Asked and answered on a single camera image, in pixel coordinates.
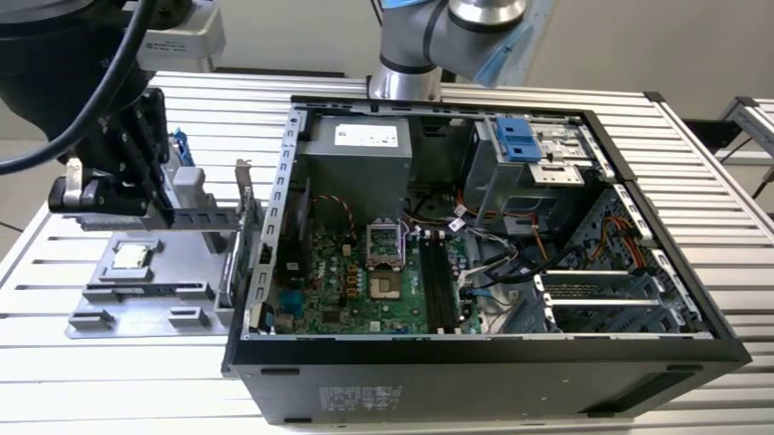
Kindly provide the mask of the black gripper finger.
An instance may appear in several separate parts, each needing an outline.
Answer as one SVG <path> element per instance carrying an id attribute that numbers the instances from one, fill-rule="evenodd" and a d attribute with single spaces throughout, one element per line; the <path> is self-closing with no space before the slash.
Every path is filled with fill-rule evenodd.
<path id="1" fill-rule="evenodd" d="M 146 88 L 134 103 L 119 112 L 121 178 L 145 179 L 160 174 L 168 161 L 168 133 L 164 95 Z"/>
<path id="2" fill-rule="evenodd" d="M 165 170 L 170 153 L 109 157 L 95 163 L 65 158 L 65 174 L 50 188 L 50 212 L 79 219 L 85 228 L 168 228 L 174 206 Z"/>

